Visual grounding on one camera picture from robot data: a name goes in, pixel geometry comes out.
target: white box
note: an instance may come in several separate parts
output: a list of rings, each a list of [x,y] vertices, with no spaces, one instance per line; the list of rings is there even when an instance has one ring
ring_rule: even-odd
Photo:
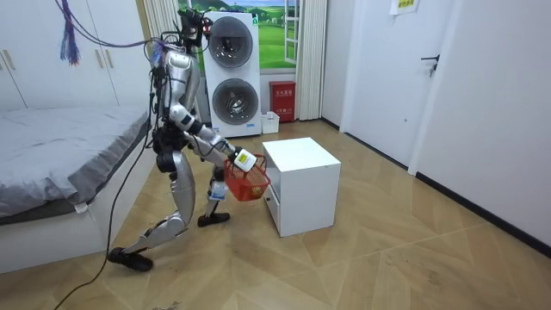
[[[341,163],[311,138],[264,142],[264,200],[281,237],[332,226]]]
[[[279,132],[279,115],[269,111],[266,115],[262,115],[261,119],[262,119],[262,133]]]

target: wardrobe handle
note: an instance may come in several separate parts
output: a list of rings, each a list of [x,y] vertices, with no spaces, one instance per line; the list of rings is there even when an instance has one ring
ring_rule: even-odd
[[[97,63],[100,65],[100,68],[103,69],[102,56],[100,55],[100,51],[98,50],[96,50],[96,57],[97,57]]]
[[[9,53],[7,50],[3,50],[4,56],[6,56],[6,62],[11,67],[11,70],[15,70],[14,62],[11,61],[11,57],[9,56]]]
[[[107,55],[107,61],[109,62],[109,66],[111,68],[114,68],[113,67],[113,61],[111,60],[111,53],[109,52],[109,50],[107,48],[105,49],[105,54]]]

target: washing machine door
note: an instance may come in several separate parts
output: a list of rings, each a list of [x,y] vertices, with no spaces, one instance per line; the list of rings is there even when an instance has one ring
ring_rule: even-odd
[[[214,113],[225,123],[241,125],[258,112],[258,94],[247,82],[230,78],[220,83],[213,93]]]
[[[252,53],[252,36],[249,29],[237,18],[222,17],[211,27],[208,46],[213,59],[225,68],[244,65]]]

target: cabinet drawer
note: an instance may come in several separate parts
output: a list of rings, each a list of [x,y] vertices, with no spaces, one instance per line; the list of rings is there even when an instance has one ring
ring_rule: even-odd
[[[274,219],[275,227],[279,232],[279,212],[280,212],[280,202],[277,200],[277,196],[274,194],[272,186],[269,185],[266,191],[264,192],[264,200],[268,205],[268,210],[272,214],[272,219]]]

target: washing machine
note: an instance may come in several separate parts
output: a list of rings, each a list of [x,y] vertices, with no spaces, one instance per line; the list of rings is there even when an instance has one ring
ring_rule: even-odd
[[[213,130],[223,137],[262,132],[258,25],[251,13],[207,12],[214,24],[203,51]],[[202,46],[207,40],[203,37]]]

